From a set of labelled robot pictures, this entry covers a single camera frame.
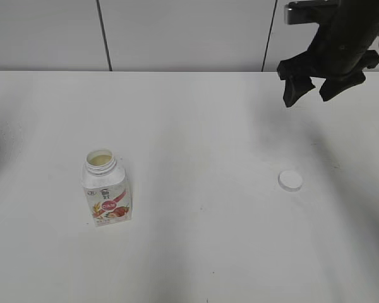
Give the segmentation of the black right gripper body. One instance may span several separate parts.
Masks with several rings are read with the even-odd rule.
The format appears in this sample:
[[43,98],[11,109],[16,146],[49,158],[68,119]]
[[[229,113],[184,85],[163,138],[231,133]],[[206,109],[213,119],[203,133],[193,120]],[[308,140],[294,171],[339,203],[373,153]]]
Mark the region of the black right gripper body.
[[288,25],[317,23],[318,30],[306,51],[277,66],[281,80],[326,78],[343,80],[379,64],[379,54],[370,46],[379,35],[379,20],[289,18]]

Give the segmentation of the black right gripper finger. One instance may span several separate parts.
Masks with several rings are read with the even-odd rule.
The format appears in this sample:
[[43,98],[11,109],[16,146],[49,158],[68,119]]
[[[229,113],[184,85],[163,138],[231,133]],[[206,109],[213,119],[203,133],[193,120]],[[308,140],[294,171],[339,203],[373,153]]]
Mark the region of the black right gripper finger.
[[320,88],[320,96],[324,102],[331,100],[343,91],[356,86],[355,81],[325,80]]
[[291,76],[285,80],[283,100],[287,108],[292,107],[303,95],[315,88],[309,76]]

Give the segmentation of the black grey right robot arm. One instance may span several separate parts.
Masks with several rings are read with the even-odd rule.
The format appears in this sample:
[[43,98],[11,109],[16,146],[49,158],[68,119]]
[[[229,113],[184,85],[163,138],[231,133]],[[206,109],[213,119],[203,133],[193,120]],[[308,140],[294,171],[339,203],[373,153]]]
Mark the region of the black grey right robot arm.
[[318,24],[307,50],[277,66],[286,107],[315,88],[312,78],[324,80],[320,96],[327,102],[364,83],[364,69],[379,64],[379,53],[370,48],[379,36],[379,1],[293,1],[285,18],[288,25]]

